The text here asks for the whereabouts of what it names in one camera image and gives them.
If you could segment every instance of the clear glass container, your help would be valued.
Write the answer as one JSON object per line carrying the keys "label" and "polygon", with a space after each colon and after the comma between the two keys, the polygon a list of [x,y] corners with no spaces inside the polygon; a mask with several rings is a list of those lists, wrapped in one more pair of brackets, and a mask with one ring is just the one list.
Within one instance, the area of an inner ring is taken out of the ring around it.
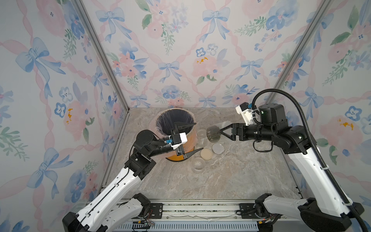
{"label": "clear glass container", "polygon": [[200,129],[197,131],[197,146],[205,147],[207,145],[206,130]]}
{"label": "clear glass container", "polygon": [[205,161],[200,158],[194,158],[192,159],[192,171],[194,173],[200,173],[205,169]]}

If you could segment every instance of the gray marble surface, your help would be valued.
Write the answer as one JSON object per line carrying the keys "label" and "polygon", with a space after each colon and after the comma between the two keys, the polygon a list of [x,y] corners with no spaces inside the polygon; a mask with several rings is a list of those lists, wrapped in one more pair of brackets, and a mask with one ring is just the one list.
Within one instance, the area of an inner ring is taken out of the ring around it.
{"label": "gray marble surface", "polygon": [[[130,112],[121,147],[109,174],[109,182],[120,172],[128,159],[129,150],[138,132],[148,129],[151,120],[163,108],[135,108]],[[188,108],[195,114],[198,129],[223,121],[243,122],[234,108]],[[205,148],[211,149],[208,142]],[[225,151],[213,155],[205,161],[201,173],[194,173],[192,160],[200,157],[200,152],[188,160],[175,163],[166,159],[156,161],[152,171],[134,186],[124,198],[143,193],[149,199],[255,199],[263,193],[279,197],[299,199],[295,182],[280,150],[259,153],[252,147],[252,141],[228,141]],[[259,150],[269,150],[269,142],[256,144]]]}

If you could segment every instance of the plastic bag liner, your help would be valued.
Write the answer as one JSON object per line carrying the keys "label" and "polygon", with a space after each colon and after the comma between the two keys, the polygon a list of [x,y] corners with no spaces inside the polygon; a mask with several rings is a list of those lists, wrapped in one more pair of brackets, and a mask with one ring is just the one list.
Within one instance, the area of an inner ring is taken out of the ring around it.
{"label": "plastic bag liner", "polygon": [[[194,114],[185,109],[172,108],[157,114],[150,122],[149,130],[153,131],[158,137],[164,138],[171,135],[171,129],[174,128],[175,122],[194,123]],[[179,130],[179,133],[186,133],[187,142],[183,144],[184,152],[193,151],[197,143],[197,129],[195,126]],[[183,160],[183,156],[177,156],[175,151],[155,156],[158,158],[169,158],[173,161]]]}

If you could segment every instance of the blue flower pattern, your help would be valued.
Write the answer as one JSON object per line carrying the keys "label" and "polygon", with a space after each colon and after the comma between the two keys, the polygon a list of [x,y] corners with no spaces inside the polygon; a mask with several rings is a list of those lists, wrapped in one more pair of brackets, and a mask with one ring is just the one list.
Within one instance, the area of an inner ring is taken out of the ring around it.
{"label": "blue flower pattern", "polygon": [[181,26],[179,26],[179,20],[178,19],[177,20],[173,19],[173,23],[171,24],[171,27],[172,27],[171,31],[176,32],[176,33],[179,33],[179,29],[182,28]]}
{"label": "blue flower pattern", "polygon": [[65,202],[77,202],[81,197],[81,192],[86,186],[87,174],[85,170],[78,169],[70,177],[65,188]]}
{"label": "blue flower pattern", "polygon": [[218,46],[216,46],[214,43],[211,43],[207,46],[206,52],[212,56],[215,56],[217,49],[218,49]]}
{"label": "blue flower pattern", "polygon": [[266,22],[267,30],[280,30],[289,26],[298,16],[298,4],[296,0],[279,0],[269,10],[269,18]]}
{"label": "blue flower pattern", "polygon": [[80,39],[85,34],[85,29],[82,26],[79,16],[77,15],[71,2],[67,2],[63,8],[65,12],[65,20],[69,26],[71,26],[72,33]]}
{"label": "blue flower pattern", "polygon": [[371,114],[367,118],[362,118],[361,124],[363,133],[371,134]]}
{"label": "blue flower pattern", "polygon": [[210,98],[201,97],[201,98],[198,99],[199,102],[204,103],[204,105],[202,106],[203,108],[205,108],[207,105],[209,105],[211,108],[216,107],[216,105],[213,104],[213,102],[215,102],[215,100],[216,100],[216,96],[212,96]]}
{"label": "blue flower pattern", "polygon": [[196,55],[197,55],[197,57],[201,57],[201,56],[206,55],[206,52],[205,52],[204,48],[196,49]]}
{"label": "blue flower pattern", "polygon": [[4,101],[6,101],[6,102],[14,102],[14,100],[11,97],[13,97],[13,91],[4,92],[3,87],[0,86],[0,105]]}
{"label": "blue flower pattern", "polygon": [[[10,231],[10,216],[8,215],[6,219],[0,224],[0,232],[9,232]],[[23,220],[17,222],[13,229],[12,232],[27,232],[30,229],[30,226],[24,226],[23,228]]]}
{"label": "blue flower pattern", "polygon": [[[114,96],[111,97],[111,95],[108,96],[108,101],[106,102],[106,109],[108,112],[112,112],[112,108],[114,106],[114,104],[117,102],[117,95],[116,93],[114,93]],[[115,119],[113,117],[113,115],[111,115],[109,117],[109,125],[113,126],[113,128],[115,128],[115,125],[116,125],[116,122],[115,122]]]}
{"label": "blue flower pattern", "polygon": [[124,43],[121,43],[120,42],[119,45],[120,45],[119,50],[124,55],[126,55],[127,53],[129,53],[130,59],[135,60],[134,52],[137,52],[138,51],[138,48],[137,47],[131,47],[130,43],[127,40]]}
{"label": "blue flower pattern", "polygon": [[58,115],[59,117],[63,118],[65,116],[65,113],[66,113],[66,104],[61,104],[61,103],[57,103],[55,104],[55,110],[54,110],[54,113],[56,115]]}
{"label": "blue flower pattern", "polygon": [[169,98],[176,99],[180,95],[180,90],[175,85],[165,86],[161,90],[161,92],[162,92],[162,96],[165,99],[169,99]]}
{"label": "blue flower pattern", "polygon": [[61,87],[59,91],[59,96],[62,98],[62,101],[64,103],[67,103],[73,100],[72,93],[69,92],[68,87]]}
{"label": "blue flower pattern", "polygon": [[345,112],[345,116],[353,121],[359,121],[361,119],[362,109],[356,108],[355,106],[349,107],[348,111]]}
{"label": "blue flower pattern", "polygon": [[350,62],[350,66],[354,66],[354,71],[357,70],[358,67],[363,68],[364,64],[363,62],[368,62],[368,58],[370,57],[370,54],[366,55],[366,51],[362,53],[362,55],[356,55],[355,61]]}

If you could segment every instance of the black cable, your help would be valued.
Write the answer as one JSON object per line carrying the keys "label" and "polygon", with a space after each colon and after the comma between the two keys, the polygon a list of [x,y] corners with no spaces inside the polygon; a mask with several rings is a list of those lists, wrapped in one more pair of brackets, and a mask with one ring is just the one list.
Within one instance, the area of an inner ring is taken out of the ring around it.
{"label": "black cable", "polygon": [[121,205],[126,204],[126,203],[128,203],[128,202],[123,202],[123,203],[121,203],[118,207],[120,208]]}
{"label": "black cable", "polygon": [[161,139],[160,137],[158,137],[158,136],[157,136],[153,131],[151,131],[151,132],[152,132],[152,134],[153,134],[154,136],[156,136],[159,140],[165,142],[163,139]]}
{"label": "black cable", "polygon": [[257,150],[257,149],[255,148],[255,142],[260,143],[261,141],[258,141],[258,140],[254,140],[254,141],[253,141],[253,148],[255,149],[255,151],[258,151],[258,152],[270,152],[270,151],[273,150],[273,141],[270,143],[270,144],[271,144],[271,148],[270,148],[270,150],[265,150],[265,151],[259,151],[259,150]]}
{"label": "black cable", "polygon": [[[309,130],[308,122],[306,121],[306,118],[305,118],[305,114],[303,112],[303,109],[301,108],[300,104],[298,103],[298,101],[293,96],[291,96],[289,93],[287,93],[287,92],[285,92],[283,90],[280,90],[280,89],[265,89],[265,90],[262,90],[262,91],[260,91],[259,93],[257,93],[255,95],[255,97],[254,97],[254,99],[253,99],[253,101],[251,103],[252,110],[255,110],[256,109],[255,102],[256,102],[257,98],[260,95],[265,94],[267,92],[276,92],[276,93],[282,94],[283,96],[287,97],[288,99],[290,99],[292,101],[292,103],[295,105],[296,109],[299,112],[300,118],[301,118],[302,123],[303,123],[304,130],[305,130],[305,134],[306,134],[307,139],[308,139],[308,141],[309,141],[309,143],[310,143],[310,145],[312,147],[312,150],[314,151],[314,154],[317,157],[318,162],[320,163],[320,165],[321,165],[322,168],[327,168],[327,165],[326,165],[325,161],[323,160],[321,154],[319,153],[319,150],[317,149],[317,146],[314,144],[313,137],[312,137],[312,134],[311,134],[311,132]],[[332,173],[330,172],[330,170],[329,169],[325,169],[324,172],[326,173],[326,175],[330,179],[332,185],[334,186],[334,188],[336,189],[336,191],[340,195],[341,200],[346,205],[349,204],[350,202],[349,202],[347,196],[345,195],[345,193],[343,192],[343,190],[340,188],[338,182],[336,182],[336,179],[334,178],[334,176],[332,175]],[[355,219],[358,221],[359,225],[361,226],[362,232],[368,232],[367,227],[366,227],[366,224],[364,223],[363,219],[361,218],[361,216],[359,215],[359,213],[357,212],[357,210],[355,210],[355,208],[352,205],[347,205],[347,207],[348,207],[349,211],[353,214],[353,216],[355,217]]]}
{"label": "black cable", "polygon": [[274,223],[277,222],[278,219],[280,219],[282,216],[282,214],[278,214],[277,216],[275,216],[275,218],[273,219],[273,221],[270,221],[270,222],[266,222],[263,224],[263,226],[272,226]]}
{"label": "black cable", "polygon": [[171,161],[171,162],[183,162],[183,161],[185,161],[185,160],[188,160],[188,158],[183,159],[183,160],[171,160],[171,159],[169,159],[169,158],[165,158],[165,159],[167,159],[168,161]]}
{"label": "black cable", "polygon": [[242,212],[241,210],[238,210],[237,212],[236,212],[236,214],[238,215],[238,216],[242,216],[242,215],[248,215],[249,213],[254,213],[254,212],[256,212],[256,209],[253,209],[253,210],[251,210],[250,212]]}

